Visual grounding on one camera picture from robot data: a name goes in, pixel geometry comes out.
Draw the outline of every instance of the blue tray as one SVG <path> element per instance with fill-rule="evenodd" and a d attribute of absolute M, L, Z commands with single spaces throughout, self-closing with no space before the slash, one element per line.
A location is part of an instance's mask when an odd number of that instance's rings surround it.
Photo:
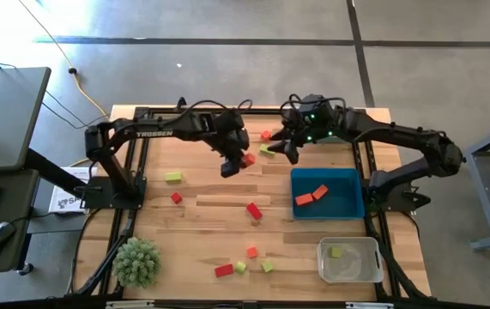
<path fill-rule="evenodd" d="M 298 206 L 297 196 L 326 185 L 329 191 L 318 201 Z M 365 216 L 359 174 L 353 168 L 294 168 L 290 172 L 294 219 L 349 220 Z"/>

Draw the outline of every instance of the wooden tabletop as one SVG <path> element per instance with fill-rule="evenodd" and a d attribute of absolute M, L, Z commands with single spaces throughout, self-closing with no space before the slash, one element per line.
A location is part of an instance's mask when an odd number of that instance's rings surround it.
<path fill-rule="evenodd" d="M 136 106 L 114 106 L 111 118 L 132 118 Z M 385 108 L 367 112 L 389 122 Z M 328 236 L 366 236 L 359 221 L 296 221 L 291 210 L 289 172 L 285 155 L 269 158 L 259 154 L 264 130 L 278 130 L 280 116 L 245 115 L 249 152 L 257 162 L 239 174 L 220 176 L 221 158 L 202 142 L 157 138 L 149 142 L 145 175 L 146 201 L 139 211 L 134 235 L 150 239 L 161 252 L 158 283 L 146 289 L 126 288 L 126 299 L 201 300 L 375 300 L 371 283 L 328 284 L 318 275 L 316 248 Z M 401 165 L 395 146 L 374 142 L 378 169 Z M 140 143 L 136 144 L 136 170 Z M 307 145 L 294 167 L 354 167 L 349 144 Z M 117 153 L 124 162 L 126 146 Z M 180 184 L 164 181 L 168 172 L 182 172 Z M 183 202 L 175 205 L 170 195 L 178 192 Z M 263 213 L 256 224 L 246 205 L 254 202 Z M 396 260 L 425 294 L 430 294 L 420 243 L 414 225 L 400 213 L 388 213 L 390 238 Z M 75 285 L 79 288 L 106 254 L 113 211 L 101 210 L 89 223 L 77 259 Z M 255 246 L 259 256 L 246 257 Z M 274 270 L 264 273 L 261 262 Z M 243 275 L 216 278 L 214 268 L 238 261 L 248 265 Z M 384 285 L 389 292 L 387 276 Z"/>

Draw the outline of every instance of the yellow-green block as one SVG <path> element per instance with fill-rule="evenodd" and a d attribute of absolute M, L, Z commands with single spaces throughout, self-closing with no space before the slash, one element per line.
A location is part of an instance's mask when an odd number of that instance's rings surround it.
<path fill-rule="evenodd" d="M 235 272 L 236 273 L 243 275 L 245 273 L 245 270 L 246 270 L 246 264 L 245 263 L 238 261 L 235 264 Z"/>
<path fill-rule="evenodd" d="M 181 172 L 166 173 L 165 181 L 182 181 L 182 173 Z"/>
<path fill-rule="evenodd" d="M 332 247 L 330 248 L 330 257 L 331 258 L 341 258 L 342 257 L 342 250 L 338 247 Z"/>
<path fill-rule="evenodd" d="M 263 271 L 270 272 L 273 270 L 273 264 L 270 261 L 265 261 L 262 263 Z"/>
<path fill-rule="evenodd" d="M 269 151 L 268 150 L 268 145 L 266 145 L 266 144 L 260 145 L 260 152 L 263 152 L 267 155 L 274 155 L 275 154 L 275 151 Z"/>

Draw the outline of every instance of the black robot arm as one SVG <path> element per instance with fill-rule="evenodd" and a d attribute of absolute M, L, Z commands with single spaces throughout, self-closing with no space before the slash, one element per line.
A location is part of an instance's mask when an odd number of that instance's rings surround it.
<path fill-rule="evenodd" d="M 218 115 L 188 109 L 175 118 L 119 118 L 92 125 L 85 132 L 86 153 L 91 161 L 97 161 L 104 167 L 115 193 L 132 196 L 136 193 L 136 186 L 115 153 L 131 139 L 172 136 L 183 141 L 203 141 L 217 151 L 225 158 L 221 164 L 221 176 L 224 178 L 239 172 L 243 150 L 249 147 L 248 134 L 237 109 L 225 108 Z"/>
<path fill-rule="evenodd" d="M 442 131 L 409 128 L 395 123 L 378 122 L 353 108 L 331 106 L 331 100 L 310 94 L 303 101 L 289 101 L 292 108 L 282 110 L 283 128 L 272 136 L 279 141 L 269 150 L 283 153 L 291 163 L 298 162 L 297 147 L 315 143 L 328 136 L 338 136 L 347 142 L 379 141 L 420 150 L 423 158 L 389 172 L 372 174 L 369 191 L 376 197 L 387 197 L 397 185 L 422 177 L 451 176 L 458 173 L 463 162 L 462 152 Z"/>

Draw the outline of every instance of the concrete floor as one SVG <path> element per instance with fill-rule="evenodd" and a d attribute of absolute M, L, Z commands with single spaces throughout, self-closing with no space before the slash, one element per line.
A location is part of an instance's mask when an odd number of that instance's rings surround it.
<path fill-rule="evenodd" d="M 344 0 L 26 3 L 57 35 L 352 39 Z M 363 39 L 490 40 L 490 0 L 355 0 L 355 5 Z M 99 116 L 75 89 L 55 46 L 29 43 L 44 34 L 18 2 L 0 1 L 0 19 L 1 62 L 51 67 L 49 90 L 83 119 Z M 258 105 L 273 105 L 293 92 L 339 95 L 350 105 L 365 106 L 353 47 L 63 48 L 84 76 L 83 87 L 107 111 L 113 104 L 174 104 L 180 96 L 225 103 L 251 98 Z M 490 49 L 373 47 L 365 54 L 375 104 L 389 107 L 397 123 L 446 130 L 463 148 L 490 132 Z M 45 103 L 65 115 L 50 99 Z M 82 131 L 46 109 L 40 112 L 32 147 L 60 165 L 84 157 Z M 420 156 L 406 149 L 401 155 L 403 162 Z M 489 231 L 468 166 L 455 177 L 422 179 L 417 185 L 433 200 L 417 216 L 433 295 L 490 305 L 490 250 L 469 249 L 471 240 L 487 237 Z M 25 277 L 0 274 L 0 301 L 61 296 L 75 242 L 74 233 L 33 237 L 28 260 L 38 269 Z"/>

